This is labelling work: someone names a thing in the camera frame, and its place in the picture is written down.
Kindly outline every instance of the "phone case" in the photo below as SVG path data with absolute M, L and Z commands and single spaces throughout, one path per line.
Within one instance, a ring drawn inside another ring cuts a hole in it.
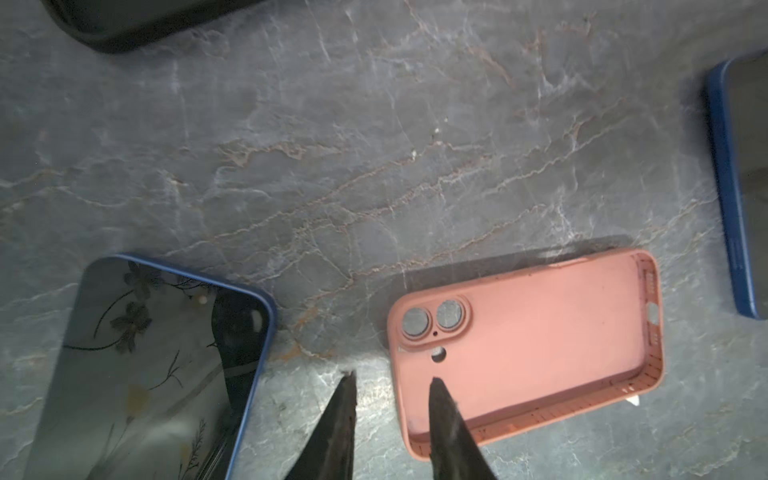
M 720 192 L 720 209 L 723 212 L 723 231 L 728 250 L 733 299 L 740 314 L 761 319 L 756 307 L 750 253 L 744 230 L 738 158 L 733 142 L 733 125 L 727 90 L 728 69 L 739 60 L 742 58 L 724 61 L 710 72 L 707 77 L 707 101 L 710 109 L 715 173 L 717 189 Z
M 259 289 L 132 253 L 94 261 L 24 478 L 230 478 L 276 318 Z
M 612 250 L 410 293 L 387 333 L 406 448 L 429 459 L 429 385 L 443 379 L 484 445 L 661 381 L 657 264 Z
M 58 27 L 80 43 L 120 53 L 213 20 L 257 0 L 41 0 Z

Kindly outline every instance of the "floral design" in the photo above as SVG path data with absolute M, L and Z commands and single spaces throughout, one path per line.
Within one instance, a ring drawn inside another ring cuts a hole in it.
M 164 283 L 160 271 L 156 268 L 139 265 L 136 262 L 128 262 L 128 268 L 131 271 L 123 275 L 123 281 L 134 289 L 134 295 L 140 302 L 146 301 L 152 294 L 152 290 L 160 289 Z
M 147 310 L 146 305 L 140 305 L 136 302 L 130 302 L 126 305 L 125 315 L 110 322 L 112 328 L 123 332 L 117 341 L 118 352 L 124 353 L 127 350 L 133 353 L 136 349 L 136 334 L 144 334 L 150 323 L 152 323 L 152 319 L 149 318 L 149 310 Z

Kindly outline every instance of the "blue phone case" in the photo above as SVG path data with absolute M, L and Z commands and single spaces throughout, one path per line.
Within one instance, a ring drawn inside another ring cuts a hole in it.
M 750 268 L 750 253 L 746 243 L 744 215 L 741 203 L 739 168 L 733 144 L 727 76 L 728 68 L 739 59 L 725 61 L 713 69 L 707 78 L 710 128 L 714 149 L 717 188 L 723 212 L 723 229 L 728 249 L 730 278 L 736 308 L 744 316 L 761 319 L 757 313 L 755 290 Z
M 263 354 L 259 358 L 259 365 L 256 368 L 256 373 L 254 373 L 253 386 L 251 387 L 250 394 L 248 395 L 248 402 L 246 404 L 245 413 L 243 414 L 243 421 L 240 424 L 240 427 L 237 431 L 237 439 L 235 441 L 232 459 L 230 460 L 230 464 L 227 466 L 227 476 L 224 478 L 225 480 L 228 480 L 232 476 L 235 458 L 237 457 L 237 453 L 240 451 L 240 441 L 243 438 L 243 431 L 245 430 L 245 425 L 248 419 L 248 413 L 250 412 L 251 403 L 253 402 L 253 398 L 256 395 L 256 387 L 259 384 L 259 377 L 261 376 L 261 372 L 264 369 L 264 364 L 266 363 L 266 358 L 267 358 L 266 353 L 269 351 L 270 346 L 272 345 L 272 339 L 275 336 L 275 329 L 277 327 L 277 306 L 275 304 L 275 301 L 273 300 L 270 294 L 268 294 L 267 292 L 264 292 L 261 289 L 229 283 L 226 280 L 223 280 L 221 278 L 216 278 L 215 276 L 207 276 L 207 275 L 195 273 L 194 271 L 185 270 L 177 266 L 170 265 L 169 263 L 152 260 L 151 258 L 147 258 L 136 253 L 118 253 L 116 255 L 113 255 L 113 257 L 121 258 L 123 260 L 133 261 L 136 263 L 142 263 L 144 265 L 152 266 L 159 270 L 176 273 L 177 275 L 182 275 L 187 278 L 199 280 L 201 282 L 211 283 L 213 285 L 222 286 L 230 290 L 235 290 L 238 292 L 245 293 L 247 295 L 255 296 L 266 307 L 266 311 L 268 313 L 269 319 L 268 319 L 268 327 L 266 332 L 266 340 L 264 341 Z

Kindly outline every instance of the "countertop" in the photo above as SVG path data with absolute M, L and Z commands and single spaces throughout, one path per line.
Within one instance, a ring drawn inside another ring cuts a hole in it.
M 274 0 L 126 55 L 0 7 L 0 476 L 22 477 L 78 279 L 132 250 L 280 305 L 235 478 L 281 479 L 356 369 L 355 478 L 402 444 L 402 294 L 609 247 L 660 263 L 666 377 L 484 447 L 503 478 L 764 478 L 768 334 L 738 316 L 703 76 L 768 4 Z

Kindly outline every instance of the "camera cutout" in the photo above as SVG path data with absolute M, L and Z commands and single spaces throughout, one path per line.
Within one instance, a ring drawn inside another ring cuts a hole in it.
M 411 308 L 402 316 L 402 331 L 415 339 L 424 335 L 429 328 L 429 314 L 423 308 Z

